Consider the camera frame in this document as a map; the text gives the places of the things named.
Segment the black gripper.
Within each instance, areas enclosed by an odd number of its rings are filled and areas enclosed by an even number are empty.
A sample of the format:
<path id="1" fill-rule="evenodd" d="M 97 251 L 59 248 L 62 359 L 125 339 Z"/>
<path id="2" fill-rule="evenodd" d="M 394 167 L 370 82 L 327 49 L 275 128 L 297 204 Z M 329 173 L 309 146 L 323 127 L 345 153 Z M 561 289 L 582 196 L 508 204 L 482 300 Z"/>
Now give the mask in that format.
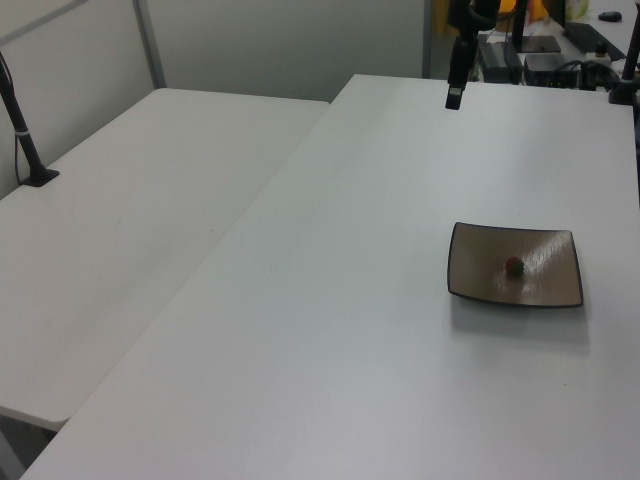
<path id="1" fill-rule="evenodd" d="M 470 42 L 475 36 L 473 6 L 474 3 L 470 0 L 451 0 L 448 6 L 447 22 L 458 31 L 458 37 L 463 42 L 461 45 L 461 41 L 456 40 L 452 49 L 445 102 L 445 108 L 449 110 L 458 110 L 460 108 L 462 94 L 468 83 L 469 73 L 472 68 L 472 44 Z"/>

